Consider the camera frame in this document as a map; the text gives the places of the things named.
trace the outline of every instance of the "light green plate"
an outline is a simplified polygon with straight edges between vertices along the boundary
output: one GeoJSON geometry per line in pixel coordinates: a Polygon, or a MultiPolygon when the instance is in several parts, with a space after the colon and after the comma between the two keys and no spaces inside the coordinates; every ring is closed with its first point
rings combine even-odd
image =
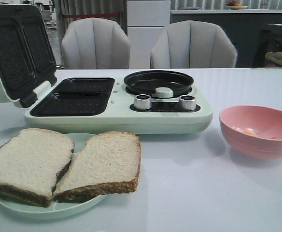
{"type": "MultiPolygon", "coordinates": [[[[66,134],[68,137],[72,138],[75,142],[74,152],[79,152],[85,145],[85,141],[94,136],[93,134],[66,134]]],[[[55,219],[71,216],[80,213],[86,209],[89,209],[102,201],[107,195],[99,195],[84,203],[59,203],[52,201],[48,208],[27,205],[23,203],[18,203],[13,201],[7,196],[0,195],[0,204],[5,208],[12,210],[14,213],[33,219],[55,219]]]]}

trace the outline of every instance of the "bread slice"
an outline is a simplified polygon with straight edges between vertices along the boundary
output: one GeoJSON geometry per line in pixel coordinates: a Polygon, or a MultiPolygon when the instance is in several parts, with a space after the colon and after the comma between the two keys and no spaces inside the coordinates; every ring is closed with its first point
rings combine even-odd
{"type": "Polygon", "coordinates": [[[0,147],[0,193],[48,207],[74,150],[68,136],[30,128],[0,147]]]}
{"type": "Polygon", "coordinates": [[[72,159],[54,195],[62,202],[134,192],[138,185],[140,161],[138,135],[123,131],[95,135],[72,159]]]}

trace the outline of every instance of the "silver knob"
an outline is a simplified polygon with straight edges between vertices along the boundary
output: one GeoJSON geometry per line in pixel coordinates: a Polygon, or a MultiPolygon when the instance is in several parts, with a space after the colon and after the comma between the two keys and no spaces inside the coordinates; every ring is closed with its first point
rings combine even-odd
{"type": "Polygon", "coordinates": [[[135,96],[134,107],[138,110],[149,110],[152,108],[152,97],[147,94],[135,96]]]}
{"type": "Polygon", "coordinates": [[[179,105],[183,110],[194,110],[196,108],[196,99],[190,95],[181,95],[179,97],[179,105]]]}

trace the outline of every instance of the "table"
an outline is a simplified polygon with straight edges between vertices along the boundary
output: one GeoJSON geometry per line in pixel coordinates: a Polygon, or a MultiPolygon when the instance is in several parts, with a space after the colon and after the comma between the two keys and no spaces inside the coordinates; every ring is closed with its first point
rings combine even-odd
{"type": "MultiPolygon", "coordinates": [[[[137,70],[60,70],[68,77],[137,70]]],[[[282,110],[282,68],[184,69],[213,107],[195,134],[140,135],[138,190],[113,194],[72,217],[33,220],[0,205],[0,232],[282,232],[282,159],[246,157],[226,143],[219,112],[237,104],[282,110]]],[[[0,103],[0,145],[26,127],[25,109],[0,103]]]]}

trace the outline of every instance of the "fruit bowl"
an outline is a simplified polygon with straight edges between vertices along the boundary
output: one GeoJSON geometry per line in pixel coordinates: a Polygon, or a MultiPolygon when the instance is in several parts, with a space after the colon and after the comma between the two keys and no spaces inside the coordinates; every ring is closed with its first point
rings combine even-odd
{"type": "Polygon", "coordinates": [[[222,110],[220,127],[237,151],[257,159],[282,158],[282,111],[257,105],[222,110]]]}

